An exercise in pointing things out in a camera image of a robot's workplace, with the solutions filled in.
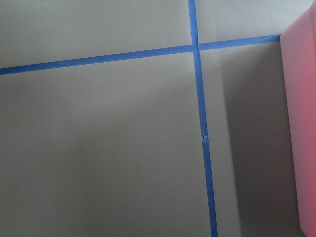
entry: pink box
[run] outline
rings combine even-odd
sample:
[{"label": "pink box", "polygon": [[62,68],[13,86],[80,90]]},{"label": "pink box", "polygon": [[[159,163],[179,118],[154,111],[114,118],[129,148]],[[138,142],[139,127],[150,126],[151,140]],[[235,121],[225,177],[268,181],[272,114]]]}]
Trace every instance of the pink box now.
[{"label": "pink box", "polygon": [[300,226],[316,237],[316,1],[280,42]]}]

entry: pink object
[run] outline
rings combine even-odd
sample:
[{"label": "pink object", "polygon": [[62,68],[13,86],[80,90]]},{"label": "pink object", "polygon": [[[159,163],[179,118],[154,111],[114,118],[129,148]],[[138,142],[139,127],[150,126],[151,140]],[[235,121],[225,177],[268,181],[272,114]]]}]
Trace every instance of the pink object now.
[{"label": "pink object", "polygon": [[316,1],[280,41],[300,226],[316,237]]}]

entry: blue stripe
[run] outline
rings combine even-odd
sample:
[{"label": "blue stripe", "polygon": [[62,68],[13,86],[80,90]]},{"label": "blue stripe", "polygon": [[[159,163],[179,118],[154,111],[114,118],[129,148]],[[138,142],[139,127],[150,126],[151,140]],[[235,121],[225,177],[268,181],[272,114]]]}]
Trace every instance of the blue stripe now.
[{"label": "blue stripe", "polygon": [[228,48],[236,47],[242,45],[258,44],[258,43],[269,43],[269,42],[278,42],[280,41],[280,35],[271,35],[271,36],[261,36],[261,37],[252,37],[244,39],[232,39],[225,41],[217,41],[210,43],[201,43],[199,45],[200,50],[208,49],[217,49],[217,48]]},{"label": "blue stripe", "polygon": [[136,52],[129,52],[129,53],[118,53],[118,54],[111,54],[111,55],[105,55],[105,56],[70,59],[70,60],[48,62],[48,63],[30,64],[30,65],[16,66],[16,67],[10,67],[10,68],[1,68],[0,75],[38,71],[38,70],[45,70],[45,69],[52,69],[52,68],[72,67],[72,66],[94,64],[94,63],[105,63],[105,62],[120,61],[120,60],[126,60],[126,59],[134,59],[134,58],[146,58],[146,57],[185,53],[185,52],[192,52],[192,45],[143,50],[143,51],[136,51]]},{"label": "blue stripe", "polygon": [[191,37],[192,37],[192,46],[193,46],[194,68],[195,68],[196,84],[197,84],[197,101],[198,101],[198,112],[199,112],[199,120],[200,120],[201,135],[202,135],[202,148],[203,148],[203,157],[204,157],[209,218],[210,218],[210,224],[211,224],[212,237],[217,237],[215,198],[214,198],[214,188],[213,188],[213,178],[212,178],[211,155],[210,155],[208,132],[207,132],[202,66],[201,66],[201,57],[199,53],[199,44],[198,44],[198,23],[197,23],[197,12],[196,12],[195,0],[188,0],[188,6],[189,6]]}]

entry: gray surface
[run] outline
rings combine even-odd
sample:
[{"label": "gray surface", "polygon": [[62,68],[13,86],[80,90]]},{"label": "gray surface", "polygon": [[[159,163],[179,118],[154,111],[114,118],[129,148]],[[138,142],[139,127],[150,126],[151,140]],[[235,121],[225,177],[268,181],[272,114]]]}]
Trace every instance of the gray surface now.
[{"label": "gray surface", "polygon": [[187,0],[0,0],[0,68],[191,44]]},{"label": "gray surface", "polygon": [[313,0],[197,0],[199,42],[281,34]]},{"label": "gray surface", "polygon": [[0,77],[0,235],[209,237],[191,53]]},{"label": "gray surface", "polygon": [[303,236],[279,43],[201,58],[219,236]]}]

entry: blue painter's tape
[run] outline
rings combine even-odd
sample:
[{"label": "blue painter's tape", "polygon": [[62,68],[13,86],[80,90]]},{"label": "blue painter's tape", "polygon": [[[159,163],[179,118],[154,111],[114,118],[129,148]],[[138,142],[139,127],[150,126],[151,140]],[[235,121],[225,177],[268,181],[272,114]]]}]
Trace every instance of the blue painter's tape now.
[{"label": "blue painter's tape", "polygon": [[280,41],[280,35],[261,36],[261,37],[252,37],[252,38],[244,38],[244,39],[217,41],[217,42],[210,42],[210,43],[201,43],[199,45],[199,49],[208,50],[208,49],[250,45],[250,44],[278,42],[278,41]]},{"label": "blue painter's tape", "polygon": [[199,112],[199,120],[200,120],[200,127],[201,127],[201,135],[203,138],[202,148],[203,148],[203,157],[204,157],[204,168],[205,168],[205,178],[206,178],[208,209],[209,209],[209,217],[210,217],[210,224],[211,224],[211,234],[212,234],[212,237],[217,237],[218,234],[217,234],[217,221],[216,221],[216,211],[215,211],[215,198],[214,198],[214,188],[213,188],[213,178],[212,178],[211,155],[210,155],[210,149],[209,149],[207,121],[206,121],[202,65],[201,65],[201,57],[199,53],[198,23],[197,23],[197,12],[196,12],[195,0],[188,0],[188,6],[189,6],[189,17],[190,17],[190,26],[191,26],[194,68],[195,68],[196,85],[197,85],[198,112]]},{"label": "blue painter's tape", "polygon": [[185,53],[185,52],[192,52],[192,50],[193,50],[192,45],[184,45],[184,46],[177,46],[177,47],[170,47],[170,48],[159,48],[159,49],[143,50],[143,51],[136,51],[136,52],[129,52],[129,53],[111,54],[111,55],[105,55],[105,56],[96,56],[96,57],[48,62],[48,63],[30,64],[30,65],[16,66],[16,67],[10,67],[10,68],[1,68],[0,75],[23,73],[23,72],[38,71],[38,70],[53,69],[53,68],[72,67],[72,66],[94,64],[94,63],[105,63],[105,62],[120,61],[120,60],[126,60],[126,59],[134,59],[134,58],[146,58],[146,57],[161,56],[161,55],[167,55],[167,54]]}]

